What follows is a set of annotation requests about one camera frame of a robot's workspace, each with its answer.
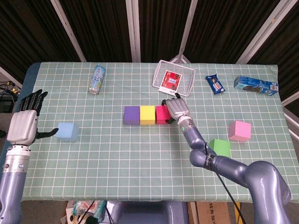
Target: colored block row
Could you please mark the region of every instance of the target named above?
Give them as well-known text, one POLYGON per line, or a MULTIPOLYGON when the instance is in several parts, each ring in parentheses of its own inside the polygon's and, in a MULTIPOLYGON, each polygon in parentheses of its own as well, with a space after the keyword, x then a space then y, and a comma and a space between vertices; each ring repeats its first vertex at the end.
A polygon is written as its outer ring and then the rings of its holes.
POLYGON ((125 106, 124 123, 126 125, 167 124, 171 115, 167 106, 125 106))

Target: blue snack wrapper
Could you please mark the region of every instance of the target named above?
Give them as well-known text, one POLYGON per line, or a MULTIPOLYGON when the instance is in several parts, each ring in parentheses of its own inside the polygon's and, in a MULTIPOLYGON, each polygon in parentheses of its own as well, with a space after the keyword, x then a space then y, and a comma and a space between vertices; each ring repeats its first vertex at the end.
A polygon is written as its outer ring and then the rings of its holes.
POLYGON ((217 74, 212 75, 212 76, 206 76, 206 80, 209 83, 214 94, 225 91, 222 84, 220 83, 220 81, 217 78, 217 74))
POLYGON ((269 96, 272 96, 279 90, 277 83, 245 76, 238 76, 235 79, 234 87, 237 89, 258 92, 269 96))

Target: purple block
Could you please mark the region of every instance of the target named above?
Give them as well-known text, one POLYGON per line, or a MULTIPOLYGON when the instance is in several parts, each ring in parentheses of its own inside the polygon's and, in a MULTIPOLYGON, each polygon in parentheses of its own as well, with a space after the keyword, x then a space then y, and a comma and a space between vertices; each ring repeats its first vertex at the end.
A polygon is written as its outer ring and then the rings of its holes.
POLYGON ((125 106, 124 122, 126 125, 140 125, 140 107, 125 106))

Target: yellow block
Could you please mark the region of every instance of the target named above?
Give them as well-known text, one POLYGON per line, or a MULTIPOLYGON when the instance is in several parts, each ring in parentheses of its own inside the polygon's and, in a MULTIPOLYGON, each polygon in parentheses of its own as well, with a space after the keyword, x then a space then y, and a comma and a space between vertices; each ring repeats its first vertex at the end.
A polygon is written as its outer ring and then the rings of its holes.
POLYGON ((154 125, 155 106, 140 106, 140 125, 154 125))

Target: floor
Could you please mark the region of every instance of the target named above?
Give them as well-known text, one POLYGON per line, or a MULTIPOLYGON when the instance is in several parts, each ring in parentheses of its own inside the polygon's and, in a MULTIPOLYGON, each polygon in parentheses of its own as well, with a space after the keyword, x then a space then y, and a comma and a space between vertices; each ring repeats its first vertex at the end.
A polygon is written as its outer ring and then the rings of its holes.
MULTIPOLYGON (((2 113, 0 115, 0 129, 8 132, 9 123, 12 114, 2 113)), ((290 129, 299 135, 299 128, 294 128, 293 124, 287 122, 290 129)), ((299 158, 299 140, 292 138, 299 158)), ((3 148, 5 139, 0 138, 0 150, 3 148)), ((24 201, 21 203, 21 208, 23 211, 23 219, 21 224, 31 224, 31 223, 43 223, 43 224, 60 224, 60 218, 65 215, 66 202, 60 201, 24 201)), ((230 214, 231 224, 235 224, 235 212, 233 203, 228 203, 228 210, 230 214)), ((286 206, 286 211, 293 224, 299 224, 298 211, 299 203, 288 203, 286 206)), ((241 210, 246 223, 253 224, 253 205, 251 203, 243 203, 241 210)))

